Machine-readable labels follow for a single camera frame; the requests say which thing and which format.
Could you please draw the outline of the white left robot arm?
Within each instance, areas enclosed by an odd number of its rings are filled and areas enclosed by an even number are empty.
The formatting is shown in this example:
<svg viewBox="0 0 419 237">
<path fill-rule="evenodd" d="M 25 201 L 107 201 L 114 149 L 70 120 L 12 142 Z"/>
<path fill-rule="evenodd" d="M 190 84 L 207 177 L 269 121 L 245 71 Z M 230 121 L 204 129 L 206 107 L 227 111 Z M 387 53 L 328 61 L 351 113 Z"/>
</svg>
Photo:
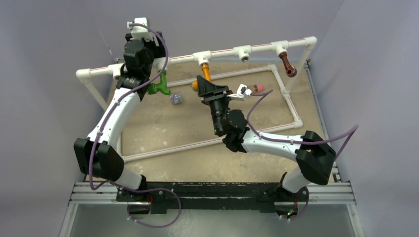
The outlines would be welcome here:
<svg viewBox="0 0 419 237">
<path fill-rule="evenodd" d="M 73 147 L 81 173 L 124 187 L 130 198 L 141 202 L 147 197 L 146 178 L 126 167 L 117 145 L 131 113 L 152 84 L 150 75 L 154 62 L 162 59 L 163 68 L 168 64 L 168 49 L 159 31 L 131 32 L 125 38 L 123 63 L 76 72 L 80 79 L 99 73 L 112 74 L 117 86 L 99 123 L 86 138 L 76 139 Z"/>
</svg>

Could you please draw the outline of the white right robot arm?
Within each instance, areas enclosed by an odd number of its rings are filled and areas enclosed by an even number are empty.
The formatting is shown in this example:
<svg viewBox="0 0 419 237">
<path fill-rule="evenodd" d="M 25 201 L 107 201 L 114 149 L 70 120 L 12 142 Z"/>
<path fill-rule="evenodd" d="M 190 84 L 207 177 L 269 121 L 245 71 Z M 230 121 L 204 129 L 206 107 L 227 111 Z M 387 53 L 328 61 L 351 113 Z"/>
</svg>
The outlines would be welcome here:
<svg viewBox="0 0 419 237">
<path fill-rule="evenodd" d="M 336 152 L 316 132 L 284 136 L 256 130 L 241 110 L 229 108 L 231 100 L 256 96 L 253 89 L 241 84 L 236 93 L 226 85 L 216 85 L 202 76 L 196 77 L 197 95 L 210 108 L 214 133 L 232 152 L 264 153 L 287 158 L 297 167 L 285 173 L 277 188 L 280 199 L 289 201 L 310 183 L 327 185 Z"/>
</svg>

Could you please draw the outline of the white PVC pipe frame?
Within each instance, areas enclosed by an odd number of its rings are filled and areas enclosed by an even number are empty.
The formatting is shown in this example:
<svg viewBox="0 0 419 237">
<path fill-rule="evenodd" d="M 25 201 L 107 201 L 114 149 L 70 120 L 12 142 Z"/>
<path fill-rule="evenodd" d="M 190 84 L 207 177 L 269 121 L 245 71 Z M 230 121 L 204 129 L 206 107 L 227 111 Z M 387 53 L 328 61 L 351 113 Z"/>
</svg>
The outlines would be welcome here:
<svg viewBox="0 0 419 237">
<path fill-rule="evenodd" d="M 296 40 L 291 40 L 291 41 L 283 40 L 283 41 L 276 41 L 276 42 L 271 42 L 271 43 L 267 43 L 267 44 L 244 45 L 244 46 L 237 46 L 237 47 L 234 47 L 232 49 L 223 49 L 223 50 L 216 50 L 216 51 L 209 51 L 208 50 L 208 51 L 196 52 L 196 53 L 193 53 L 193 54 L 190 54 L 190 55 L 171 57 L 169 59 L 169 63 L 174 65 L 174 64 L 182 64 L 182 63 L 187 63 L 187 62 L 197 62 L 199 65 L 201 65 L 202 63 L 208 63 L 210 59 L 219 58 L 219 57 L 227 57 L 227 56 L 237 56 L 241 60 L 243 60 L 243 58 L 249 57 L 249 55 L 251 53 L 255 53 L 255 52 L 275 51 L 277 54 L 280 54 L 280 53 L 285 52 L 288 48 L 303 46 L 305 48 L 305 50 L 304 50 L 304 52 L 303 52 L 303 54 L 302 54 L 302 56 L 301 56 L 301 58 L 300 58 L 300 60 L 297 64 L 297 71 L 300 73 L 301 70 L 304 68 L 306 60 L 308 59 L 308 56 L 311 53 L 311 51 L 313 50 L 313 48 L 315 47 L 316 43 L 317 43 L 317 38 L 314 37 L 314 36 L 311 36 L 311 37 L 306 37 L 306 38 L 303 38 L 303 39 L 298 39 L 298 40 L 296 39 Z M 103 109 L 107 109 L 107 103 L 105 102 L 104 98 L 101 95 L 99 95 L 99 92 L 96 89 L 96 87 L 93 86 L 93 84 L 91 82 L 91 78 L 96 77 L 96 76 L 106 75 L 106 74 L 110 74 L 114 78 L 117 78 L 120 75 L 117 70 L 121 66 L 122 66 L 122 64 L 118 63 L 118 64 L 112 64 L 112 65 L 102 67 L 102 68 L 79 69 L 76 72 L 77 78 L 83 84 L 85 84 L 86 88 L 90 91 L 90 93 L 94 96 L 96 101 L 99 103 L 99 105 Z M 251 74 L 251 73 L 259 73 L 259 72 L 264 72 L 264 71 L 271 71 L 273 73 L 273 75 L 275 76 L 275 79 L 276 79 L 276 81 L 279 85 L 279 88 L 281 90 L 281 94 L 284 98 L 284 101 L 287 103 L 287 106 L 289 107 L 290 112 L 291 112 L 291 114 L 293 116 L 293 119 L 294 119 L 294 121 L 292 123 L 288 123 L 288 124 L 285 124 L 285 125 L 277 125 L 277 126 L 274 126 L 274 127 L 266 128 L 265 131 L 266 132 L 277 132 L 277 131 L 281 131 L 281 130 L 287 130 L 287 129 L 302 127 L 303 126 L 302 119 L 298 115 L 298 112 L 297 112 L 297 110 L 296 110 L 296 108 L 295 108 L 295 106 L 292 102 L 291 96 L 290 96 L 291 88 L 292 88 L 294 82 L 296 81 L 297 76 L 294 76 L 294 77 L 290 78 L 288 83 L 286 85 L 284 85 L 284 83 L 283 83 L 283 81 L 282 81 L 282 79 L 279 75 L 279 71 L 278 71 L 277 67 L 273 64 L 270 64 L 270 65 L 267 65 L 267 66 L 264 66 L 264 67 L 245 69 L 245 70 L 241 70 L 241 71 L 233 71 L 233 72 L 227 72 L 227 73 L 222 73 L 222 74 L 216 74 L 216 75 L 212 76 L 212 79 L 213 80 L 223 79 L 223 78 L 228 78 L 228 77 L 241 76 L 241 75 L 246 75 L 246 74 Z M 165 154 L 171 154 L 171 153 L 175 153 L 175 152 L 190 150 L 190 149 L 194 149 L 194 148 L 200 148 L 200 147 L 215 145 L 215 144 L 219 144 L 219 143 L 221 143 L 220 138 L 210 139 L 210 140 L 205 140 L 205 141 L 202 141 L 202 142 L 191 143 L 191 144 L 187 144 L 187 145 L 182 145 L 182 146 L 177 146 L 177 147 L 172 147 L 172 148 L 166 148 L 166 149 L 151 151 L 151 152 L 142 153 L 142 154 L 135 154 L 135 155 L 131 155 L 131 156 L 126 156 L 126 157 L 124 157 L 124 160 L 126 162 L 129 162 L 129 161 L 134 161 L 134 160 L 140 160 L 140 159 L 151 158 L 151 157 L 156 157 L 156 156 L 160 156 L 160 155 L 165 155 Z"/>
</svg>

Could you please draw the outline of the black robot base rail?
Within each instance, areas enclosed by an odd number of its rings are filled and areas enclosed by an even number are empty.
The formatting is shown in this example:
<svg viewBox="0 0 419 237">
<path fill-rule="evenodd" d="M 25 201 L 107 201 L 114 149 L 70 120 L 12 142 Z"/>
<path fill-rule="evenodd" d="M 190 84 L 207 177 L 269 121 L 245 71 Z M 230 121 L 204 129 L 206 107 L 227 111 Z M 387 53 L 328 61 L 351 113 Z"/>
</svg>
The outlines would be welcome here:
<svg viewBox="0 0 419 237">
<path fill-rule="evenodd" d="M 134 193 L 122 188 L 118 202 L 144 202 L 153 214 L 165 214 L 169 209 L 183 210 L 257 210 L 280 215 L 296 214 L 297 203 L 308 200 L 308 189 L 293 194 L 272 182 L 157 182 L 146 183 L 146 193 Z"/>
</svg>

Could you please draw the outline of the orange water faucet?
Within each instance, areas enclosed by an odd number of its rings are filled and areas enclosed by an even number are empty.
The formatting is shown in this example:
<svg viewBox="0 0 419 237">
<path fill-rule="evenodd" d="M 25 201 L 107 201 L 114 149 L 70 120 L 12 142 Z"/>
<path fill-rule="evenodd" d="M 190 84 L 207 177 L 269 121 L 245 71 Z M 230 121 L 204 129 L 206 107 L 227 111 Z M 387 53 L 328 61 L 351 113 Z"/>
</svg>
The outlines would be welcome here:
<svg viewBox="0 0 419 237">
<path fill-rule="evenodd" d="M 207 80 L 207 81 L 211 81 L 211 76 L 210 76 L 210 71 L 209 71 L 209 65 L 208 63 L 203 63 L 201 65 L 201 70 L 203 72 L 203 77 Z M 192 89 L 194 91 L 198 91 L 198 83 L 197 81 L 193 81 L 192 84 Z"/>
</svg>

